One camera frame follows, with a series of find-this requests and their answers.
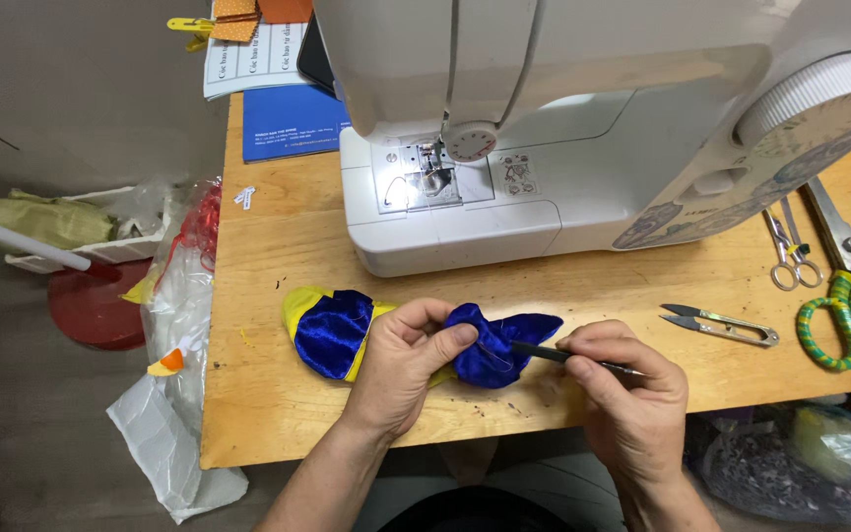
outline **white sewing machine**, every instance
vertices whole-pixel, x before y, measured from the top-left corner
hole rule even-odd
[[[851,2],[314,6],[376,275],[702,238],[851,150]]]

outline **hand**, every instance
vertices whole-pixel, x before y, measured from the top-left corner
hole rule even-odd
[[[618,320],[577,328],[557,347],[573,353],[566,371],[589,396],[586,439],[619,485],[659,490],[681,482],[688,383],[685,372],[639,342]],[[627,390],[593,361],[625,364],[646,373]]]
[[[467,324],[442,329],[453,308],[438,299],[416,299],[373,320],[342,422],[386,443],[412,427],[429,377],[479,337]]]

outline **wooden tabletop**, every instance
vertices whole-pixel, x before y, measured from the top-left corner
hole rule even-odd
[[[774,287],[769,272],[776,256],[762,216],[687,244],[378,278],[360,265],[347,235],[339,154],[245,165],[241,139],[242,97],[235,94],[205,383],[204,468],[300,458],[339,416],[349,385],[325,380],[302,363],[282,326],[282,298],[307,284],[395,303],[420,296],[474,302],[490,319],[517,312],[561,316],[565,325],[545,345],[577,326],[620,319],[685,369],[691,411],[851,391],[851,371],[822,370],[794,331],[797,309],[825,296],[827,285],[789,293]],[[821,178],[851,224],[851,153]],[[247,186],[257,191],[245,211],[230,198]],[[791,194],[790,202],[803,241],[813,244],[810,259],[828,276],[799,194]],[[658,317],[667,313],[661,303],[772,327],[780,345],[764,349],[681,329]],[[842,352],[826,312],[817,313],[813,329],[822,347]],[[396,445],[580,424],[585,398],[560,371],[557,363],[532,360],[520,381],[499,390],[443,382],[429,391],[419,421]]]

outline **forearm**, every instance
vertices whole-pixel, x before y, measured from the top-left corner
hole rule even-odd
[[[666,487],[644,488],[617,480],[622,513],[631,532],[720,531],[702,498],[684,475]]]
[[[350,530],[389,442],[337,421],[303,459],[255,532]]]

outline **red stand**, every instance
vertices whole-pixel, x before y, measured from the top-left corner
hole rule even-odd
[[[81,344],[98,349],[123,351],[147,343],[140,320],[140,306],[120,298],[147,275],[152,259],[134,260],[112,266],[94,276],[88,272],[54,272],[48,281],[48,309],[62,333]]]

